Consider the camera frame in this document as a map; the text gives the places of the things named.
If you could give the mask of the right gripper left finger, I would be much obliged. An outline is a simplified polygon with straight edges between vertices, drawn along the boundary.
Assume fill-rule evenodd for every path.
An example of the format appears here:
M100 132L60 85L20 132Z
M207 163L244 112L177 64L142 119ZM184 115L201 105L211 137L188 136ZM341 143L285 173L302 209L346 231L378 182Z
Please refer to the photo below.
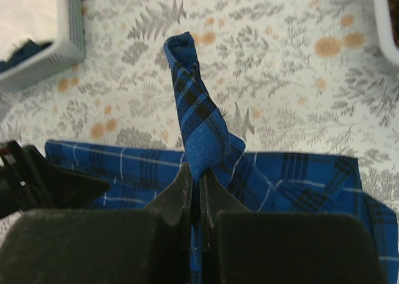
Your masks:
M140 210L32 210L1 246L2 283L187 283L193 178Z

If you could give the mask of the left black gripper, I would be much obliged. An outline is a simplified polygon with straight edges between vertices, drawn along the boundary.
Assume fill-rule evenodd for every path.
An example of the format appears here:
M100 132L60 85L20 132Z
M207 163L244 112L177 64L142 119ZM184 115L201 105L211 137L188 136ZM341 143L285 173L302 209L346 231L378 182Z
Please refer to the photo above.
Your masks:
M35 209L87 208L108 182L50 163L33 145L1 143L1 218Z

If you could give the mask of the blue plaid long sleeve shirt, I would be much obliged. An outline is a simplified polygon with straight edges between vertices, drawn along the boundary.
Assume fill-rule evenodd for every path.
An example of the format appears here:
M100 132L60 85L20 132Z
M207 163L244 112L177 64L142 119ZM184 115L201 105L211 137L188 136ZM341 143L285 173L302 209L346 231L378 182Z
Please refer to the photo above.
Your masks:
M211 169L219 183L255 212L348 213L371 234L389 283L398 279L396 213L363 191L352 157L246 152L230 133L200 75L195 42L186 32L166 40L184 151L135 149L50 140L46 158L60 167L106 180L98 208L144 207L176 177L182 164L193 175L193 206L200 208L200 177Z

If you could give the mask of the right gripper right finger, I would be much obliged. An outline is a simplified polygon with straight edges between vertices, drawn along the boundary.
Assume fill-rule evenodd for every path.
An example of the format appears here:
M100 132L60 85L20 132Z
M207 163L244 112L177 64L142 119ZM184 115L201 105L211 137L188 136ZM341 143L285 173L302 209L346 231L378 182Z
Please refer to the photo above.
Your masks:
M211 170L201 178L203 283L385 283L365 227L354 217L256 213Z

